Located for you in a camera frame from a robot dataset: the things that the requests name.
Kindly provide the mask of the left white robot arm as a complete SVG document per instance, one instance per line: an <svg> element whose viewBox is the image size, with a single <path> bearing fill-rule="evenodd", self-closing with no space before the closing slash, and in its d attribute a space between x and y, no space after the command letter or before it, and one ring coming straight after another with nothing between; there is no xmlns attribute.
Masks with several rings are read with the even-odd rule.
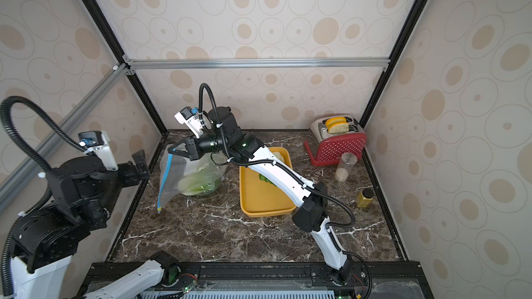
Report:
<svg viewBox="0 0 532 299"><path fill-rule="evenodd" d="M45 171L50 197L20 214L1 263L4 298L59 298L81 241L106 228L123 188L148 179L145 152L127 163L106 165L82 156Z"/></svg>

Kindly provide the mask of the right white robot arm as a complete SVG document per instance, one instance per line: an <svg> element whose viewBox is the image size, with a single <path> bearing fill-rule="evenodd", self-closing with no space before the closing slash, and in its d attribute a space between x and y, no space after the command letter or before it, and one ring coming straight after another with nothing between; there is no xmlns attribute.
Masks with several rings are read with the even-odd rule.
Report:
<svg viewBox="0 0 532 299"><path fill-rule="evenodd" d="M315 183L297 174L250 133L241 134L232 144L220 136L203 134L198 138L184 138L168 147L169 154L191 161L217 152L223 153L229 163L247 167L263 175L283 191L297 207L292 221L299 229L312 235L325 263L339 275L350 272L353 260L340 244L334 228L352 227L355 224L355 216L346 204L327 193L324 182ZM342 208L348 214L350 222L331 221L327 214L328 202Z"/></svg>

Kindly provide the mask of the clear zipper bag blue seal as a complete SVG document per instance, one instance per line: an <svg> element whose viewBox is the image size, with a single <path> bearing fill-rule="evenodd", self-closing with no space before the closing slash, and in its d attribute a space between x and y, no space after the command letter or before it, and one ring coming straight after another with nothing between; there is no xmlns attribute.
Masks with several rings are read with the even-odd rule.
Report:
<svg viewBox="0 0 532 299"><path fill-rule="evenodd" d="M227 159L221 154L207 153L192 161L185 156L183 145L167 145L160 161L161 177L157 196L157 212L177 195L196 197L210 195L220 186L227 169Z"/></svg>

